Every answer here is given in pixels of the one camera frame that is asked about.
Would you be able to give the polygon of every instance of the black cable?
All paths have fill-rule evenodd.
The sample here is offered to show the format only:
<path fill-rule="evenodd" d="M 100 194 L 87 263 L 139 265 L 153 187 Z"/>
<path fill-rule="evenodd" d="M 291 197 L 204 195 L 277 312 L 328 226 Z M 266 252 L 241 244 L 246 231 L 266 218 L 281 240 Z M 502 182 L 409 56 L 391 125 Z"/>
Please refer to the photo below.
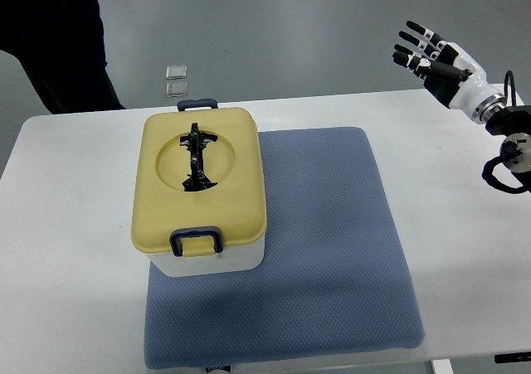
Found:
<path fill-rule="evenodd" d="M 498 189 L 502 192 L 506 192 L 509 194 L 520 194 L 526 192 L 528 189 L 526 187 L 511 187 L 507 186 L 504 183 L 500 182 L 497 177 L 494 176 L 494 168 L 501 164 L 504 160 L 498 156 L 494 157 L 492 160 L 489 160 L 487 163 L 485 163 L 485 166 L 483 167 L 483 173 L 481 174 L 481 177 L 494 189 Z"/>
<path fill-rule="evenodd" d="M 505 73 L 505 81 L 504 81 L 504 95 L 505 96 L 507 96 L 507 92 L 508 92 L 507 91 L 508 83 L 510 83 L 510 86 L 511 86 L 511 104 L 509 104 L 509 106 L 515 106 L 516 105 L 516 89 L 514 88 L 514 76 L 511 70 Z"/>

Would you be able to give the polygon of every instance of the plastic storage container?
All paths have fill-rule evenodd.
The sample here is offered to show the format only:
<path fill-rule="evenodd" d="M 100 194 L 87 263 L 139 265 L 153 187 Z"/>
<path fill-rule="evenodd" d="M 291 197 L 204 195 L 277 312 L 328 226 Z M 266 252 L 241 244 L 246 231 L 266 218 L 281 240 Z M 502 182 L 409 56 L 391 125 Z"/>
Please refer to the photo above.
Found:
<path fill-rule="evenodd" d="M 166 275 L 256 267 L 264 257 L 265 199 L 256 124 L 244 109 L 146 121 L 131 238 Z"/>

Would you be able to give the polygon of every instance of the gray fabric pad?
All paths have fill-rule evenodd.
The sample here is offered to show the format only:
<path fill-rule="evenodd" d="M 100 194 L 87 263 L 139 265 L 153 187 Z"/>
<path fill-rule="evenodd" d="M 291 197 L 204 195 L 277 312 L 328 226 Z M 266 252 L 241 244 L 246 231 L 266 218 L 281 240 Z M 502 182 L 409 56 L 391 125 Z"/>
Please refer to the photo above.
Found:
<path fill-rule="evenodd" d="M 358 128 L 260 133 L 265 258 L 170 278 L 151 265 L 149 368 L 414 348 L 417 302 L 378 168 Z"/>

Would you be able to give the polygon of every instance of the person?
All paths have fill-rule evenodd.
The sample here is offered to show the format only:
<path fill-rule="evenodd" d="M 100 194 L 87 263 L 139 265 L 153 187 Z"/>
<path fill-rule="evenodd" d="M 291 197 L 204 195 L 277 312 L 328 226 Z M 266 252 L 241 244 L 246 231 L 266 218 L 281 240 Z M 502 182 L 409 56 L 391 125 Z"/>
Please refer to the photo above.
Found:
<path fill-rule="evenodd" d="M 124 109 L 105 70 L 97 0 L 0 0 L 0 49 L 53 114 Z"/>

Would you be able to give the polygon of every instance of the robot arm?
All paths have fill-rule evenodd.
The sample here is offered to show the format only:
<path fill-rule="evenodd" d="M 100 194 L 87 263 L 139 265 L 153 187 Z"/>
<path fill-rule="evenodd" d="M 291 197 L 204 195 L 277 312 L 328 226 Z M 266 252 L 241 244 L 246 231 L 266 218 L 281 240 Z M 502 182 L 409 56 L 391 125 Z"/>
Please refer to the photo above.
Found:
<path fill-rule="evenodd" d="M 483 68 L 454 42 L 445 41 L 432 30 L 414 22 L 407 27 L 420 38 L 407 32 L 399 36 L 415 46 L 413 51 L 395 45 L 393 60 L 424 80 L 424 87 L 445 107 L 460 109 L 477 124 L 485 124 L 493 135 L 505 135 L 499 156 L 485 164 L 484 180 L 507 193 L 531 192 L 531 106 L 516 106 L 514 81 L 509 71 L 504 93 L 487 82 Z M 507 106 L 507 81 L 511 79 L 512 100 Z M 503 163 L 522 187 L 504 185 L 493 174 Z"/>
<path fill-rule="evenodd" d="M 424 87 L 449 109 L 462 110 L 477 124 L 486 123 L 506 104 L 506 98 L 487 82 L 485 70 L 454 42 L 414 22 L 407 26 L 421 39 L 400 32 L 399 36 L 422 53 L 395 45 L 393 59 L 424 80 Z"/>

